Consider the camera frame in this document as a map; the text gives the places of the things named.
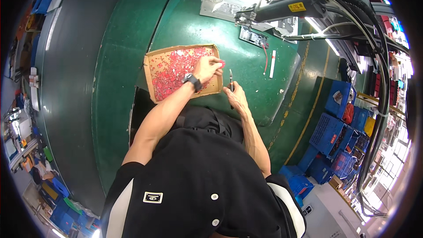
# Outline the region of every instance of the machine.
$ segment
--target machine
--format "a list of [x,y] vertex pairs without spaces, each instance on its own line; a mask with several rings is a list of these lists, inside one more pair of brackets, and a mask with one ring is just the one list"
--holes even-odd
[[243,9],[235,14],[236,24],[251,27],[252,24],[284,20],[293,16],[324,19],[329,12],[339,14],[338,23],[330,25],[317,34],[298,36],[280,35],[273,29],[276,36],[284,40],[320,40],[336,39],[352,41],[358,55],[372,57],[381,73],[381,94],[378,105],[379,115],[376,118],[373,134],[370,138],[369,150],[367,151],[362,169],[358,176],[357,193],[362,211],[364,207],[373,214],[369,217],[386,216],[378,209],[369,208],[364,203],[366,197],[362,195],[362,183],[367,176],[369,166],[374,159],[380,145],[389,105],[389,75],[388,75],[388,51],[403,51],[408,49],[391,40],[380,26],[374,10],[361,0],[259,0],[251,7]]

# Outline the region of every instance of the white tube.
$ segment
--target white tube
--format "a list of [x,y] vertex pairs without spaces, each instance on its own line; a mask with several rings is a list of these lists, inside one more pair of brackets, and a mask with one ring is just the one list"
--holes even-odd
[[276,57],[276,50],[272,51],[272,64],[270,65],[270,75],[269,78],[273,78],[273,70],[275,68],[275,57]]

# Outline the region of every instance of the box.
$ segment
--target box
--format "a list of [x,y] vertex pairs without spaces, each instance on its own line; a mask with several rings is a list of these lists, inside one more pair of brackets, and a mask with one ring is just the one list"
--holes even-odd
[[335,189],[339,189],[340,187],[342,187],[342,180],[339,179],[339,177],[337,177],[336,175],[334,175],[329,181],[329,184],[331,184],[331,186],[333,186]]
[[[203,56],[214,55],[219,58],[219,51],[214,44],[177,45],[154,50],[144,56],[145,78],[147,79],[150,98],[154,103],[159,103],[182,86],[185,73],[194,70],[194,60],[197,58],[198,52],[204,54]],[[171,62],[172,57],[175,59],[181,58],[178,62],[183,61],[183,57],[186,57],[187,65],[182,69],[177,68],[175,70],[176,62]],[[222,76],[213,76],[203,87],[200,92],[193,94],[191,98],[220,93],[223,88]]]

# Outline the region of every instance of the fluorescent light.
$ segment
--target fluorescent light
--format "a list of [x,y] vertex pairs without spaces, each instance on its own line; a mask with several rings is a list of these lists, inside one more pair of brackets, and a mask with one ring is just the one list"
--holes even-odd
[[53,232],[57,235],[57,236],[59,236],[60,238],[66,238],[65,236],[63,236],[60,232],[58,232],[56,229],[52,229],[53,230]]
[[91,238],[99,238],[100,237],[100,229],[97,229],[94,234],[91,236]]
[[[309,17],[305,17],[305,20],[315,29],[317,30],[318,33],[321,33],[321,29],[319,28],[319,25],[317,25],[317,23],[314,21],[314,19],[309,18]],[[337,49],[335,48],[335,46],[333,46],[332,42],[328,39],[326,39],[327,44],[329,44],[329,46],[332,48],[333,52],[339,56],[339,52],[337,51]]]
[[327,44],[332,48],[333,52],[339,56],[339,52],[336,50],[335,46],[333,46],[332,42],[328,39],[326,39]]

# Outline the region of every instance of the wristwatch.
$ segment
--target wristwatch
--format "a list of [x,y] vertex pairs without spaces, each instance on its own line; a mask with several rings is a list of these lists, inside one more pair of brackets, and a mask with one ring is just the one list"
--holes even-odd
[[186,74],[185,77],[182,80],[183,83],[186,83],[188,81],[191,82],[191,83],[193,83],[196,93],[198,91],[200,91],[201,88],[203,87],[203,85],[201,84],[200,80],[197,79],[197,78],[195,78],[195,76],[193,76],[192,73]]

